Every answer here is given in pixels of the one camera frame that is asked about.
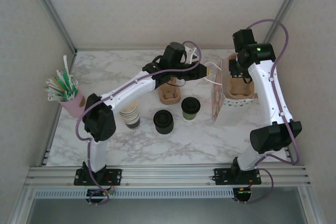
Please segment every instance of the stacked paper cups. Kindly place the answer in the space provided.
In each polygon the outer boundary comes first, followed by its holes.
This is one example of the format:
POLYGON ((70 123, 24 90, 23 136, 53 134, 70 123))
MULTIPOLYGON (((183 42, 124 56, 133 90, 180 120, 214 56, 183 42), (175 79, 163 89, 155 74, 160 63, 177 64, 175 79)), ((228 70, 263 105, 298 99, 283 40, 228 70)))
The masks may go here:
POLYGON ((132 130, 140 125, 140 114, 138 110, 138 101, 135 100, 119 112, 126 126, 132 130))

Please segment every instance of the marble countertop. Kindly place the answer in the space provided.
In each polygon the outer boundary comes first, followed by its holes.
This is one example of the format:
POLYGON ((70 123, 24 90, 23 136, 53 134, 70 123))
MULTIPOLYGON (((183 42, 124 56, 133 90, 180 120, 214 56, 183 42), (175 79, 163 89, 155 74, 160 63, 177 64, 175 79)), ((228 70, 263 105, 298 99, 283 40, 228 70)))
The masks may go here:
MULTIPOLYGON (((142 67, 161 55, 163 50, 88 51, 78 52, 74 75, 79 89, 87 98, 90 94, 107 93, 133 78, 142 67)), ((202 50, 202 63, 218 63, 233 50, 202 50)), ((140 127, 128 129, 119 115, 115 116, 117 131, 108 142, 108 165, 158 165, 231 163, 249 145, 250 131, 259 127, 260 105, 257 99, 241 122, 235 127, 214 126, 211 118, 212 84, 205 80, 189 81, 181 87, 181 101, 164 105, 158 91, 138 98, 140 127), (187 121, 182 116, 181 102, 193 96, 200 100, 201 110, 196 118, 187 121), (174 130, 161 135, 155 130, 154 114, 166 109, 173 114, 174 130)), ((87 157, 87 143, 76 138, 72 118, 62 109, 47 166, 81 166, 87 157)), ((80 134, 88 135, 80 124, 80 134)), ((276 153, 286 159, 285 151, 276 153)))

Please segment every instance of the aluminum frame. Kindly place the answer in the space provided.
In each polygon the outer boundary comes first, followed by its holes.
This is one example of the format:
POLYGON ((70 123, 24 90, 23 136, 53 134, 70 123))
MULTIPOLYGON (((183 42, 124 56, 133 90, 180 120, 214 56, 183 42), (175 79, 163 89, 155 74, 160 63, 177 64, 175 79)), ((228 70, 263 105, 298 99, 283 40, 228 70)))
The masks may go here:
MULTIPOLYGON (((88 190, 68 188, 37 189, 35 199, 89 199, 88 190)), ((232 188, 118 188, 111 199, 209 199, 233 198, 232 188)))
POLYGON ((298 187, 298 191, 308 224, 326 223, 319 210, 312 187, 298 187))
MULTIPOLYGON (((276 187, 310 186, 304 166, 289 166, 281 163, 264 163, 260 168, 268 169, 276 187)), ((80 167, 31 167, 24 183, 24 188, 96 188, 95 186, 74 186, 74 176, 80 167)), ((214 168, 230 168, 230 164, 198 165, 120 165, 108 166, 122 169, 121 185, 118 188, 204 188, 227 187, 216 186, 212 180, 214 168)), ((270 178, 260 171, 261 185, 270 187, 270 178)))
POLYGON ((26 224, 33 206, 36 189, 24 188, 21 191, 10 224, 26 224))
MULTIPOLYGON (((282 22, 285 16, 287 15, 290 7, 292 6, 293 2, 294 0, 283 0, 283 3, 274 19, 282 22)), ((274 39, 278 28, 279 28, 278 24, 273 23, 271 25, 264 39, 264 43, 270 43, 274 39)))

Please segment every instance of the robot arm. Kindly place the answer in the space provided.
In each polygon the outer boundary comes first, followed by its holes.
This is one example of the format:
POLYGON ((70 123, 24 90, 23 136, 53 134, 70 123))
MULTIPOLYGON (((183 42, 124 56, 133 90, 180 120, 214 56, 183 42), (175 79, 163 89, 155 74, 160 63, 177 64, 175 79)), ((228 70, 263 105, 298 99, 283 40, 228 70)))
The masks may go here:
POLYGON ((255 169, 255 163, 261 157, 279 151, 291 143, 283 116, 295 137, 301 132, 302 126, 300 122, 293 121, 286 106, 276 69, 271 77, 271 69, 276 59, 272 45, 255 42, 251 29, 234 33, 233 39, 238 54, 236 60, 229 61, 229 71, 234 78, 244 78, 244 81, 251 78, 254 81, 263 115, 264 127, 251 131, 251 145, 233 162, 236 170, 249 171, 255 169), (275 84, 282 110, 272 89, 272 82, 275 84))
POLYGON ((121 87, 100 97, 96 94, 88 97, 86 109, 96 102, 110 97, 110 99, 97 105, 83 117, 85 130, 94 138, 89 150, 91 169, 94 173, 106 166, 107 140, 116 131, 115 114, 118 114, 121 109, 136 98, 168 82, 171 77, 190 81, 207 76, 207 68, 200 63, 192 70, 183 71, 196 65, 195 61, 185 63, 187 58, 192 59, 193 57, 195 55, 188 55, 183 45, 172 42, 166 47, 162 56, 157 56, 152 62, 146 64, 141 72, 121 87))

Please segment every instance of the black bracket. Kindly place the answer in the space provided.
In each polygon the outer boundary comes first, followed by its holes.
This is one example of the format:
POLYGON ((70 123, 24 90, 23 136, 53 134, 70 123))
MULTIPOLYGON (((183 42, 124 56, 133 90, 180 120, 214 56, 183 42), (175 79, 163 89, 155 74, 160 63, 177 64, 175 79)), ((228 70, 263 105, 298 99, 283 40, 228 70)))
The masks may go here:
POLYGON ((248 176, 246 178, 236 180, 231 168, 216 168, 214 169, 215 175, 212 177, 212 180, 216 182, 216 186, 224 185, 260 185, 261 179, 258 170, 248 171, 248 176))
MULTIPOLYGON (((122 169, 106 169, 106 166, 96 173, 93 173, 93 177, 101 186, 120 186, 122 169)), ((92 181, 89 169, 86 163, 83 162, 83 167, 76 170, 75 181, 73 182, 75 186, 94 186, 95 183, 92 181)))
MULTIPOLYGON (((91 94, 87 98, 85 109, 87 110, 100 100, 101 97, 98 97, 95 93, 91 94)), ((100 103, 90 110, 83 117, 83 123, 85 131, 90 133, 96 142, 109 139, 117 129, 112 107, 107 106, 105 103, 100 103)))
POLYGON ((214 169, 212 180, 216 182, 216 186, 223 185, 260 185, 259 170, 241 170, 238 159, 235 157, 230 168, 214 169))

